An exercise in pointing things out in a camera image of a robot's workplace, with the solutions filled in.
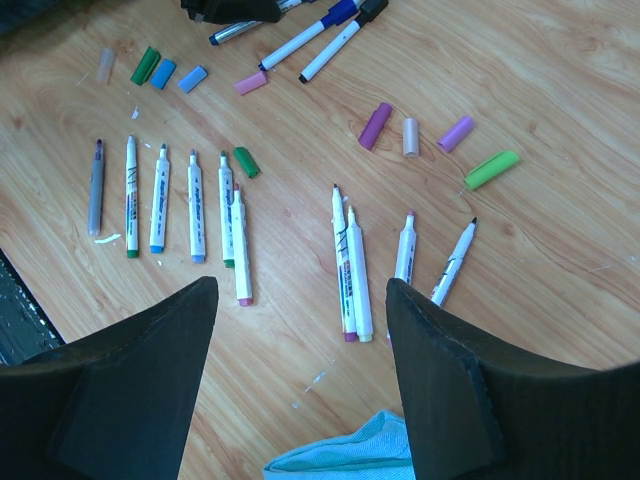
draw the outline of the gray translucent marker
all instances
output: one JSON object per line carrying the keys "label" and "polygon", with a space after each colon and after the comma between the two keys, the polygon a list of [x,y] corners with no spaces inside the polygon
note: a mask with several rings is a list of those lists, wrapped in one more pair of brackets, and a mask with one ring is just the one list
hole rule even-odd
{"label": "gray translucent marker", "polygon": [[89,184],[89,235],[100,234],[102,220],[102,183],[104,180],[104,160],[102,158],[102,140],[96,142],[96,154],[91,167]]}

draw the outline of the marker cap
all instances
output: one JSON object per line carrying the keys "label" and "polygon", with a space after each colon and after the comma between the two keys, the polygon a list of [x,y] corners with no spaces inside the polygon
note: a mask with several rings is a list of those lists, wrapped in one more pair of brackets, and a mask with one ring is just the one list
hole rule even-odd
{"label": "marker cap", "polygon": [[175,69],[176,64],[168,58],[165,58],[158,67],[158,70],[156,70],[156,73],[151,77],[151,85],[162,90],[169,81],[169,78],[171,78],[171,75],[173,75]]}
{"label": "marker cap", "polygon": [[416,157],[419,153],[418,121],[415,118],[405,118],[402,123],[402,154],[405,157]]}
{"label": "marker cap", "polygon": [[236,147],[233,150],[233,156],[236,157],[236,160],[238,160],[238,163],[249,178],[256,177],[260,173],[258,165],[246,148]]}
{"label": "marker cap", "polygon": [[438,146],[442,148],[445,152],[449,153],[451,150],[456,148],[456,146],[465,139],[467,135],[471,133],[475,124],[473,123],[473,118],[468,115],[465,115],[458,123],[456,123],[451,130],[444,134],[444,136],[438,142]]}
{"label": "marker cap", "polygon": [[240,95],[246,95],[256,88],[260,88],[261,86],[266,85],[268,81],[269,79],[267,78],[267,74],[260,71],[254,73],[250,77],[245,78],[244,80],[240,80],[234,86],[236,87],[236,91]]}
{"label": "marker cap", "polygon": [[160,53],[153,48],[148,47],[147,51],[144,52],[144,55],[142,56],[142,60],[140,60],[140,63],[133,72],[133,75],[131,75],[131,81],[136,85],[142,85],[144,82],[149,80],[153,69],[156,68],[159,61]]}
{"label": "marker cap", "polygon": [[474,190],[495,176],[500,175],[506,169],[514,166],[519,161],[520,157],[518,157],[516,152],[511,150],[500,152],[471,170],[467,178],[464,179],[464,183],[469,190]]}
{"label": "marker cap", "polygon": [[373,115],[371,115],[371,118],[367,122],[367,126],[364,127],[364,130],[358,138],[360,145],[367,150],[371,150],[373,148],[392,111],[393,107],[388,103],[382,102],[380,104],[376,111],[373,112]]}
{"label": "marker cap", "polygon": [[116,52],[110,48],[103,48],[100,55],[100,63],[98,64],[98,73],[96,74],[96,80],[98,83],[109,83],[109,77],[111,76],[111,68],[113,62],[116,59]]}
{"label": "marker cap", "polygon": [[189,93],[191,90],[196,88],[202,80],[207,78],[207,71],[202,68],[202,66],[198,65],[196,68],[191,70],[187,75],[178,82],[178,86],[182,89],[184,93]]}

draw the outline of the purple marker cap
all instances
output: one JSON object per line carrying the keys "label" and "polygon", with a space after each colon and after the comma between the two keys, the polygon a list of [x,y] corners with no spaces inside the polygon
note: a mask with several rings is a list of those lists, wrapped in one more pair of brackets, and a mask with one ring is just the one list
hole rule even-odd
{"label": "purple marker cap", "polygon": [[445,133],[444,137],[440,139],[438,142],[438,146],[449,153],[451,150],[456,148],[456,146],[464,140],[464,138],[471,133],[475,124],[473,123],[473,118],[468,115],[465,115],[458,123],[456,123],[451,130]]}
{"label": "purple marker cap", "polygon": [[376,111],[373,112],[373,115],[371,115],[369,122],[367,122],[367,126],[364,127],[364,130],[360,134],[360,138],[358,138],[360,145],[367,150],[371,150],[373,148],[392,111],[393,107],[388,103],[382,102],[380,104]]}

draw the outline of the pink marker cap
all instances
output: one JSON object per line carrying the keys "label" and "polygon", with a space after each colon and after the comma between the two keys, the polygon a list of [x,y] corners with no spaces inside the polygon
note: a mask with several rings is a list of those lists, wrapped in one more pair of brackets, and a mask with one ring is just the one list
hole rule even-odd
{"label": "pink marker cap", "polygon": [[371,150],[373,148],[392,111],[393,107],[388,103],[382,102],[380,104],[376,111],[373,112],[373,115],[371,115],[371,118],[367,122],[367,126],[364,127],[364,130],[358,138],[360,145],[367,150]]}
{"label": "pink marker cap", "polygon": [[266,85],[268,81],[269,79],[267,78],[267,74],[263,71],[259,71],[244,80],[240,80],[235,84],[235,87],[240,95],[246,95],[256,88]]}
{"label": "pink marker cap", "polygon": [[468,115],[465,115],[458,123],[456,123],[451,130],[445,133],[444,137],[440,139],[438,145],[442,150],[449,153],[451,150],[456,148],[456,146],[464,140],[464,138],[471,133],[475,124],[473,123],[473,118]]}

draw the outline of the black object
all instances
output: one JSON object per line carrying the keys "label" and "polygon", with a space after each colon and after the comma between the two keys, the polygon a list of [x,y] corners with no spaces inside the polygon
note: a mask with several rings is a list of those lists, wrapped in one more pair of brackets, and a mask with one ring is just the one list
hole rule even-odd
{"label": "black object", "polygon": [[60,345],[62,337],[0,249],[0,364],[17,365]]}
{"label": "black object", "polygon": [[218,305],[203,277],[154,307],[0,367],[0,477],[175,479]]}
{"label": "black object", "polygon": [[358,25],[362,28],[367,23],[373,22],[388,5],[389,0],[366,0],[360,6],[360,13],[355,18],[355,21],[358,22]]}
{"label": "black object", "polygon": [[396,279],[387,321],[417,480],[640,478],[640,364],[535,355]]}
{"label": "black object", "polygon": [[208,23],[278,22],[284,15],[276,0],[180,0],[191,20]]}

